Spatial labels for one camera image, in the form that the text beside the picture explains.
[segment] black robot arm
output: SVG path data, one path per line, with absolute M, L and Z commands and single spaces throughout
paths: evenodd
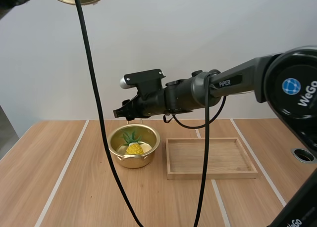
M 317 47 L 305 46 L 285 53 L 254 58 L 220 73 L 196 71 L 192 77 L 166 84 L 160 69 L 125 75 L 124 88 L 138 94 L 114 110 L 115 117 L 149 118 L 180 114 L 205 106 L 204 78 L 210 79 L 210 104 L 225 95 L 254 91 L 258 102 L 268 102 L 276 115 L 317 157 Z

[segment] wego logo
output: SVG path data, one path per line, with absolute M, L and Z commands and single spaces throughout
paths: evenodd
M 307 107 L 308 104 L 311 102 L 311 99 L 313 98 L 314 93 L 316 92 L 316 88 L 317 88 L 317 81 L 312 81 L 311 85 L 307 86 L 305 89 L 306 94 L 301 95 L 301 99 L 299 99 L 298 105 Z

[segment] pineapple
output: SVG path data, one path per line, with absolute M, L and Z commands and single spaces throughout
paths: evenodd
M 143 154 L 144 153 L 142 147 L 139 145 L 141 136 L 139 136 L 138 138 L 135 138 L 134 136 L 135 136 L 135 131 L 133 131 L 131 135 L 129 135 L 127 132 L 124 132 L 123 139 L 126 142 L 124 145 L 128 146 L 127 150 L 125 151 L 125 154 Z

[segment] gold pot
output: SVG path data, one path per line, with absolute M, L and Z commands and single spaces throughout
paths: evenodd
M 140 143 L 143 149 L 148 149 L 143 154 L 125 154 L 127 146 L 123 146 L 125 141 L 123 139 L 123 131 L 131 133 L 135 131 L 135 137 L 142 136 Z M 140 168 L 149 164 L 153 158 L 156 148 L 159 146 L 159 133 L 143 124 L 129 124 L 114 130 L 109 136 L 109 149 L 112 157 L 118 164 L 130 168 Z

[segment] black cable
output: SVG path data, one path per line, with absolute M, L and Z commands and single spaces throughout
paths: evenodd
M 100 122 L 100 128 L 101 128 L 101 135 L 103 137 L 103 142 L 104 142 L 104 147 L 105 147 L 105 151 L 107 154 L 107 158 L 109 161 L 109 165 L 111 167 L 111 171 L 112 174 L 114 176 L 114 179 L 121 191 L 121 194 L 123 196 L 123 199 L 125 201 L 125 203 L 127 204 L 134 220 L 136 221 L 136 223 L 139 225 L 139 227 L 143 227 L 143 225 L 141 224 L 141 222 L 139 221 L 138 217 L 136 216 L 130 202 L 129 199 L 127 197 L 127 195 L 124 192 L 123 186 L 120 182 L 120 179 L 118 177 L 118 174 L 115 170 L 115 167 L 113 165 L 113 161 L 111 158 L 111 154 L 110 154 L 110 150 L 108 147 L 108 142 L 107 142 L 107 137 L 106 137 L 106 128 L 105 128 L 105 121 L 104 121 L 104 115 L 103 115 L 103 109 L 101 106 L 101 101 L 100 101 L 100 96 L 99 96 L 99 92 L 98 92 L 98 87 L 97 87 L 97 81 L 96 81 L 96 76 L 95 76 L 95 71 L 94 71 L 94 66 L 93 66 L 93 59 L 91 56 L 91 51 L 90 51 L 90 46 L 89 46 L 89 41 L 88 41 L 88 35 L 87 35 L 87 30 L 86 30 L 86 25 L 85 25 L 85 19 L 84 19 L 84 15 L 83 15 L 83 10 L 81 7 L 81 3 L 80 0 L 75 0 L 76 3 L 76 8 L 77 8 L 77 12 L 78 12 L 78 17 L 79 17 L 79 22 L 80 22 L 80 27 L 81 27 L 81 31 L 83 34 L 83 40 L 84 40 L 84 44 L 85 44 L 85 49 L 86 49 L 86 55 L 87 55 L 87 60 L 88 60 L 88 67 L 89 67 L 89 72 L 90 72 L 90 77 L 91 77 L 91 83 L 93 86 L 93 90 L 94 90 L 94 95 L 95 95 L 95 99 L 96 99 L 96 104 L 97 104 L 97 110 L 98 110 L 98 116 L 99 116 L 99 122 Z
M 203 174 L 202 174 L 202 183 L 200 186 L 199 200 L 197 205 L 196 218 L 194 222 L 194 227 L 198 226 L 200 213 L 203 205 L 205 184 L 206 184 L 206 175 L 207 175 L 207 164 L 208 164 L 208 153 L 209 153 L 209 80 L 210 75 L 207 75 L 204 79 L 205 84 L 205 150 L 204 150 L 204 163 L 203 163 Z
M 187 128 L 187 129 L 200 129 L 200 128 L 204 128 L 204 127 L 206 126 L 206 124 L 210 124 L 211 122 L 213 122 L 214 120 L 216 120 L 216 118 L 219 116 L 220 112 L 222 111 L 222 109 L 223 109 L 225 103 L 226 103 L 226 96 L 223 96 L 221 106 L 220 106 L 219 110 L 217 111 L 217 113 L 214 115 L 214 117 L 209 121 L 209 123 L 205 123 L 205 124 L 200 125 L 200 126 L 190 127 L 190 126 L 187 126 L 187 125 L 182 124 L 182 123 L 176 118 L 175 115 L 173 115 L 173 118 L 175 119 L 175 121 L 176 121 L 180 126 L 182 126 L 182 127 L 184 127 L 184 128 Z

